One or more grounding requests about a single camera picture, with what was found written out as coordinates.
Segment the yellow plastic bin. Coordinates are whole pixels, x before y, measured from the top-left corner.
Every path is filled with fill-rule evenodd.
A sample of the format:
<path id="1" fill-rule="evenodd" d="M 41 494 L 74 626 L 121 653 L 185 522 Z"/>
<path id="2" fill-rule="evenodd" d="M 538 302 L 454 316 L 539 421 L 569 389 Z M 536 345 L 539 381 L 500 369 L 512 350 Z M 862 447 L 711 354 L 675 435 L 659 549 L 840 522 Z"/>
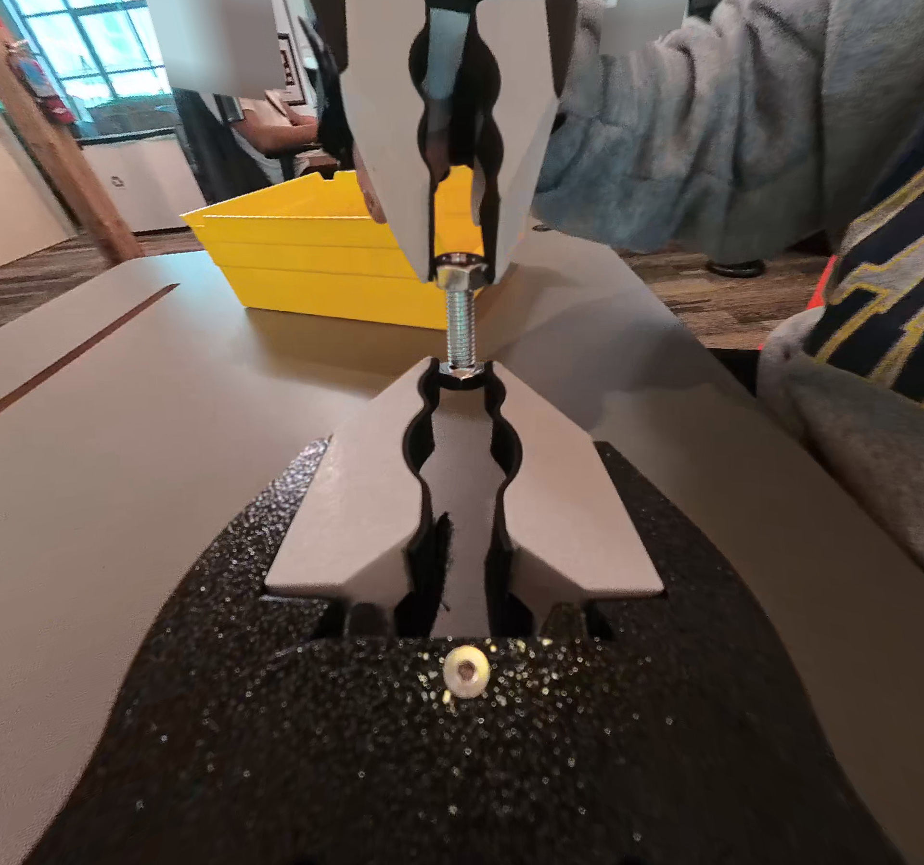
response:
<path id="1" fill-rule="evenodd" d="M 402 170 L 380 189 L 394 201 L 381 225 L 351 171 L 295 178 L 182 218 L 246 308 L 445 330 L 444 294 L 423 277 L 436 255 L 484 255 L 472 171 L 454 168 L 433 205 L 430 185 Z"/>

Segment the white recycling bin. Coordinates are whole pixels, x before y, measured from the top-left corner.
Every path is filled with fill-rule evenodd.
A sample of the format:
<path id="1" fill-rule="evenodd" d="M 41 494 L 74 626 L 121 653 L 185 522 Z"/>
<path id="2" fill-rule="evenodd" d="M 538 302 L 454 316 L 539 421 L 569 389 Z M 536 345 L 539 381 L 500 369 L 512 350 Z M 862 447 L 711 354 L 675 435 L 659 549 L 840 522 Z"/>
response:
<path id="1" fill-rule="evenodd" d="M 135 139 L 95 139 L 82 153 L 135 234 L 185 229 L 185 215 L 206 198 L 174 132 Z"/>

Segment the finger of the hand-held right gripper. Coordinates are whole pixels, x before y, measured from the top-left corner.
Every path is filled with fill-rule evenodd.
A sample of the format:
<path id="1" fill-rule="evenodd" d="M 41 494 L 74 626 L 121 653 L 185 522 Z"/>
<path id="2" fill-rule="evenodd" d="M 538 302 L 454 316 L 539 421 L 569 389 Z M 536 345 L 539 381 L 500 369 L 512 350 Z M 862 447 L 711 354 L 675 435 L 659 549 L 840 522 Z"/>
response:
<path id="1" fill-rule="evenodd" d="M 412 47 L 426 42 L 425 0 L 345 0 L 346 119 L 384 208 L 387 225 L 418 279 L 433 279 L 433 175 L 422 154 L 425 98 L 411 73 Z"/>
<path id="2" fill-rule="evenodd" d="M 546 0 L 482 0 L 469 21 L 462 84 L 473 122 L 470 211 L 493 285 L 525 237 L 559 103 Z"/>

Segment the person's right hand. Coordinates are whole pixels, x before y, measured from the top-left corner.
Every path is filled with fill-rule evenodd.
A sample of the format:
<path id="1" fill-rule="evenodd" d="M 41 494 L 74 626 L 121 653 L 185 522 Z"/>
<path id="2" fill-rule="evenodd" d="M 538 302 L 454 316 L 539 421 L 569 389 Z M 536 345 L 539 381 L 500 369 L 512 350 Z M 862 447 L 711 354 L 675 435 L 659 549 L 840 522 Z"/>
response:
<path id="1" fill-rule="evenodd" d="M 372 177 L 355 142 L 353 143 L 353 162 L 357 183 L 370 217 L 379 225 L 387 224 L 387 217 L 374 188 Z"/>

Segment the grid pane window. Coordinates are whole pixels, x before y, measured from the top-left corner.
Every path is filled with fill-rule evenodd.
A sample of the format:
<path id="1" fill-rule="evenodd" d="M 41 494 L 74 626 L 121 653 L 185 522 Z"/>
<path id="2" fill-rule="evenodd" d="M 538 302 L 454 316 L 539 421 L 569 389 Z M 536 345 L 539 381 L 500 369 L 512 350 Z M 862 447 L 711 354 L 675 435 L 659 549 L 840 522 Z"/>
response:
<path id="1" fill-rule="evenodd" d="M 146 0 L 1 0 L 84 140 L 174 129 L 177 107 Z"/>

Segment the black hanging jacket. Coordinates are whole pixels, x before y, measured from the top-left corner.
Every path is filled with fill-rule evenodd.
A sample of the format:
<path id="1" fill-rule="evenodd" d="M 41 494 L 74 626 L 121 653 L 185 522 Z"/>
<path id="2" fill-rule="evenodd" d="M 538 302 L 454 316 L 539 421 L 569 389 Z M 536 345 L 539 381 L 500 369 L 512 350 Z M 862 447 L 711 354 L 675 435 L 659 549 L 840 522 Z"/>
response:
<path id="1" fill-rule="evenodd" d="M 206 204 L 218 204 L 271 185 L 248 154 L 214 96 L 174 87 L 182 142 Z"/>

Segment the dark wooden post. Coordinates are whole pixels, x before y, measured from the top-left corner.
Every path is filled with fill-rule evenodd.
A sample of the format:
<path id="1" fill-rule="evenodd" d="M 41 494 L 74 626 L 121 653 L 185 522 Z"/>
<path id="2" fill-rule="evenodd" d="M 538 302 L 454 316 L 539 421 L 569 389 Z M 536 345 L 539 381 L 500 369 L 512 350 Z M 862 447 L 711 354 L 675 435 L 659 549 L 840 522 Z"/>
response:
<path id="1" fill-rule="evenodd" d="M 2 103 L 41 171 L 111 264 L 143 258 L 142 247 L 72 133 L 48 118 L 24 77 L 14 69 L 21 47 L 5 24 L 1 24 L 1 42 Z"/>

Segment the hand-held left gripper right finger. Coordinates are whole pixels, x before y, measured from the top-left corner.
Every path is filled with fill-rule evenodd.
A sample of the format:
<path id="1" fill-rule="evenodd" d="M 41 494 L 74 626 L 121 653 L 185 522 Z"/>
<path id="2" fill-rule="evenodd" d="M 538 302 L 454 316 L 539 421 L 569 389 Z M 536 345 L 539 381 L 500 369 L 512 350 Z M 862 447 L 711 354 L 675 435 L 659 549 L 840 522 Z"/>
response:
<path id="1" fill-rule="evenodd" d="M 591 436 L 499 363 L 487 363 L 490 453 L 503 478 L 484 587 L 491 633 L 532 633 L 561 604 L 664 592 Z"/>

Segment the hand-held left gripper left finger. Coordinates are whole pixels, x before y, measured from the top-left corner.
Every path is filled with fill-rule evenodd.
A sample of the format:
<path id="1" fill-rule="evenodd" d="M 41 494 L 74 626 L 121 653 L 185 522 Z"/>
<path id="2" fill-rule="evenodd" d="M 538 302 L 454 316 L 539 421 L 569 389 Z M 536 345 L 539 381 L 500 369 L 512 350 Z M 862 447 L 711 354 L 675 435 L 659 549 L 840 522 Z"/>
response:
<path id="1" fill-rule="evenodd" d="M 394 610 L 411 592 L 407 549 L 421 528 L 423 490 L 404 452 L 426 406 L 425 358 L 333 432 L 265 576 L 267 594 Z"/>

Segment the person's right forearm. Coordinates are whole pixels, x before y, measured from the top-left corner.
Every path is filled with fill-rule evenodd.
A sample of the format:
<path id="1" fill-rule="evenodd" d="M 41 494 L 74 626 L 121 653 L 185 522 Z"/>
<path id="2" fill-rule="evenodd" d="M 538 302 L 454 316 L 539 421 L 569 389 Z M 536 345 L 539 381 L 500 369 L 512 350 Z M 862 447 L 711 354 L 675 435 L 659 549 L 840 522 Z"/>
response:
<path id="1" fill-rule="evenodd" d="M 922 130 L 923 0 L 723 0 L 622 56 L 578 0 L 532 215 L 723 262 L 842 232 Z"/>

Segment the silver bolt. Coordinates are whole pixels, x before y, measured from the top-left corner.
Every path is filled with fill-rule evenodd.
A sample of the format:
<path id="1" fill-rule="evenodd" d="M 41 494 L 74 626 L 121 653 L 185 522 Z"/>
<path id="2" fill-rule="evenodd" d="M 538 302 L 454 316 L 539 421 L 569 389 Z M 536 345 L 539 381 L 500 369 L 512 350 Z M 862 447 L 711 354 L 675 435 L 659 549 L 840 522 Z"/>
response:
<path id="1" fill-rule="evenodd" d="M 488 266 L 481 255 L 452 252 L 436 260 L 436 285 L 445 294 L 446 360 L 454 367 L 479 363 L 477 356 L 475 298 L 490 284 Z"/>

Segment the red fire extinguisher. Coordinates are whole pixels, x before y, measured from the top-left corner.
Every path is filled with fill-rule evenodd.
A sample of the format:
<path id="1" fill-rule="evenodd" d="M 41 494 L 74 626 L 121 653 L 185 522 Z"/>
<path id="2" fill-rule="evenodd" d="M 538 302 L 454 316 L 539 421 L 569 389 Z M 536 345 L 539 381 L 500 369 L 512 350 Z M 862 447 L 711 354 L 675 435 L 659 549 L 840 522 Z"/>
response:
<path id="1" fill-rule="evenodd" d="M 7 63 L 47 120 L 64 127 L 77 123 L 76 116 L 67 107 L 25 40 L 7 46 Z"/>

